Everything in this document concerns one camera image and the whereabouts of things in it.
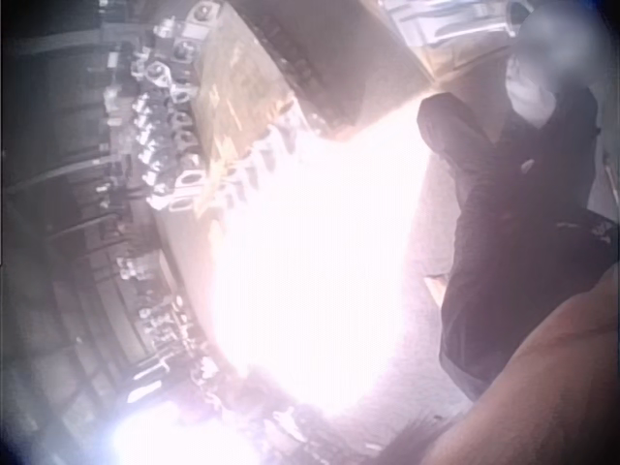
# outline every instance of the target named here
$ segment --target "skin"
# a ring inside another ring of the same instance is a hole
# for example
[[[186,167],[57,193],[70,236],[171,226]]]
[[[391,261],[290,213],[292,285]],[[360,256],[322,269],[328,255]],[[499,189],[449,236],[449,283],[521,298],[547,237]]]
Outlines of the skin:
[[[617,463],[618,272],[558,307],[422,465]]]

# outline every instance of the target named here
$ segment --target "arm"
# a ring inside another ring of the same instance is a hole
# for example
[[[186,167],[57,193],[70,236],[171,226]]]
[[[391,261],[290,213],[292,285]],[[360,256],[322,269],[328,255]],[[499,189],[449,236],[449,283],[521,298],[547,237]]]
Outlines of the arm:
[[[598,463],[619,432],[618,281],[558,307],[424,465]]]

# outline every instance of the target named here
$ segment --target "dark clothing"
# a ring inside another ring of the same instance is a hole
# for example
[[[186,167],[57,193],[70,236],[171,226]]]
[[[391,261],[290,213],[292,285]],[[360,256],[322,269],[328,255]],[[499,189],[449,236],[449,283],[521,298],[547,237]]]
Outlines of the dark clothing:
[[[493,145],[454,96],[421,104],[422,137],[452,167],[461,205],[440,357],[473,400],[558,305],[618,261],[617,225],[585,208],[596,113],[592,94],[579,92],[541,130],[507,127]]]

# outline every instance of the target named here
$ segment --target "lens flare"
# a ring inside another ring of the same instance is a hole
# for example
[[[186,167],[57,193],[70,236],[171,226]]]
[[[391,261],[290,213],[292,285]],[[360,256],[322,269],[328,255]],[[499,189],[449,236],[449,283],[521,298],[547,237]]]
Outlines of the lens flare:
[[[401,274],[428,161],[412,103],[346,143],[304,140],[232,212],[213,293],[217,343],[338,415],[368,393],[401,333]]]

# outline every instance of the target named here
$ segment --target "black pants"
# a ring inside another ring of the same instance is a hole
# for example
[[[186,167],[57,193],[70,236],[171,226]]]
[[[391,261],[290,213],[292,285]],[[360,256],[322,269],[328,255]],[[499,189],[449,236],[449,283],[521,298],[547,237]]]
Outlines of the black pants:
[[[585,208],[596,113],[589,91],[575,93],[541,130],[513,118],[493,144],[454,96],[421,104],[422,137],[451,166],[461,206],[441,361],[472,400],[559,304],[618,261],[617,225]]]

